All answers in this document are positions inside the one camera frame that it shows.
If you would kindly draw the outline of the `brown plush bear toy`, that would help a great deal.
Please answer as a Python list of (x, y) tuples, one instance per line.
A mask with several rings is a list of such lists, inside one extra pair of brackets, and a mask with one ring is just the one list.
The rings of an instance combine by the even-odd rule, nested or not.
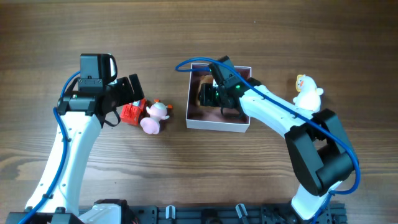
[(195, 100), (195, 104), (197, 106), (200, 106), (199, 95), (200, 95), (201, 85), (203, 83), (210, 83), (212, 85), (213, 84), (213, 76), (211, 74), (208, 74), (208, 75), (204, 75), (204, 76), (200, 77), (198, 91), (197, 91), (197, 96), (196, 96), (196, 100)]

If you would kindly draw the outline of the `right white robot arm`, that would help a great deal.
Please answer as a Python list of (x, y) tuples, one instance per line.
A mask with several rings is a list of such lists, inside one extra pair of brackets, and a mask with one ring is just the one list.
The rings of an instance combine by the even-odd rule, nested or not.
[(359, 161), (332, 110), (302, 108), (297, 100), (289, 103), (279, 98), (258, 80), (243, 78), (228, 56), (206, 58), (206, 62), (216, 85), (202, 85), (202, 106), (237, 110), (239, 116), (255, 118), (285, 139), (300, 183), (291, 200), (299, 220), (316, 222), (332, 196), (358, 188)]

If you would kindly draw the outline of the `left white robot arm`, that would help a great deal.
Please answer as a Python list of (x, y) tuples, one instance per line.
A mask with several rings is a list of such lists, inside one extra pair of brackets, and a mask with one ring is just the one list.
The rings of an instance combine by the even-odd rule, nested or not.
[(80, 190), (92, 147), (108, 113), (144, 98), (136, 74), (118, 78), (111, 54), (81, 54), (80, 69), (64, 84), (53, 114), (57, 133), (37, 188), (23, 212), (7, 223), (129, 223), (125, 200), (101, 200), (80, 214)]

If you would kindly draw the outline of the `red toy fire truck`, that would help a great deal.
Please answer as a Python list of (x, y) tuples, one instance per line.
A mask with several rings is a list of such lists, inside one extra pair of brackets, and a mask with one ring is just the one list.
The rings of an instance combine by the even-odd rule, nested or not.
[(120, 117), (121, 121), (133, 126), (138, 126), (146, 114), (147, 100), (145, 98), (134, 101), (123, 106)]

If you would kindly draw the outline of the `white plush duck toy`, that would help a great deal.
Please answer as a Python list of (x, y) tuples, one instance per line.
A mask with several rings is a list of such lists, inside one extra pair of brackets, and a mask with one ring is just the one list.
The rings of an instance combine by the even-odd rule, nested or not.
[(320, 96), (324, 90), (317, 87), (314, 79), (306, 75), (297, 75), (295, 87), (298, 95), (293, 99), (294, 105), (305, 110), (319, 112), (322, 103)]

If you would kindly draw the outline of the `pink plush pig toy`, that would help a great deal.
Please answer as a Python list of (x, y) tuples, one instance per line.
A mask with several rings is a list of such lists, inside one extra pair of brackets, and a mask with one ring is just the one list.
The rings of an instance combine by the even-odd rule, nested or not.
[(146, 112), (149, 117), (142, 118), (140, 121), (141, 128), (147, 134), (159, 134), (160, 122), (170, 118), (168, 110), (172, 109), (172, 105), (165, 105), (159, 100), (151, 107), (146, 107)]

